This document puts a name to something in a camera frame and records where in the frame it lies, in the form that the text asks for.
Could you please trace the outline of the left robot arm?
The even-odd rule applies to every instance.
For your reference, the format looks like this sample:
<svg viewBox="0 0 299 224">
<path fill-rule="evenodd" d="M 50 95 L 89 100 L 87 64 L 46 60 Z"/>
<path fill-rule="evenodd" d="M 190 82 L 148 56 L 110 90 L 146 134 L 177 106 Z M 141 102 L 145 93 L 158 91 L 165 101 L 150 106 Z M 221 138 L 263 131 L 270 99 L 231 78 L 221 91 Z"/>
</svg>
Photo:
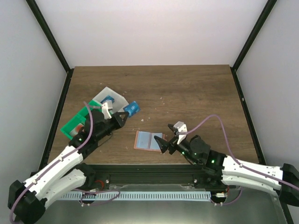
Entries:
<svg viewBox="0 0 299 224">
<path fill-rule="evenodd" d="M 96 174 L 84 159 L 98 148 L 100 140 L 122 128 L 128 117 L 128 112 L 116 112 L 106 119 L 102 111 L 90 110 L 83 127 L 58 157 L 25 181 L 10 185 L 10 222 L 34 224 L 65 193 L 91 188 Z"/>
</svg>

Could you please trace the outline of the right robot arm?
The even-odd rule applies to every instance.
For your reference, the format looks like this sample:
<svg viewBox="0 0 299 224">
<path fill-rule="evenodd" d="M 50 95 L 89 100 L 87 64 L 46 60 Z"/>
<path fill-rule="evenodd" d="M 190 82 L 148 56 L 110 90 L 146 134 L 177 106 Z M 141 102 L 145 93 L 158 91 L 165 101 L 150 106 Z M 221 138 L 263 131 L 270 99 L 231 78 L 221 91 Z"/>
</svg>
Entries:
<svg viewBox="0 0 299 224">
<path fill-rule="evenodd" d="M 180 152 L 191 165 L 209 174 L 207 181 L 211 187 L 224 184 L 256 189 L 277 195 L 285 204 L 299 205 L 299 172 L 293 165 L 285 163 L 279 167 L 242 161 L 212 150 L 199 135 L 187 140 L 186 135 L 180 134 L 186 130 L 183 122 L 168 127 L 174 133 L 171 140 L 154 136 L 161 152 Z"/>
</svg>

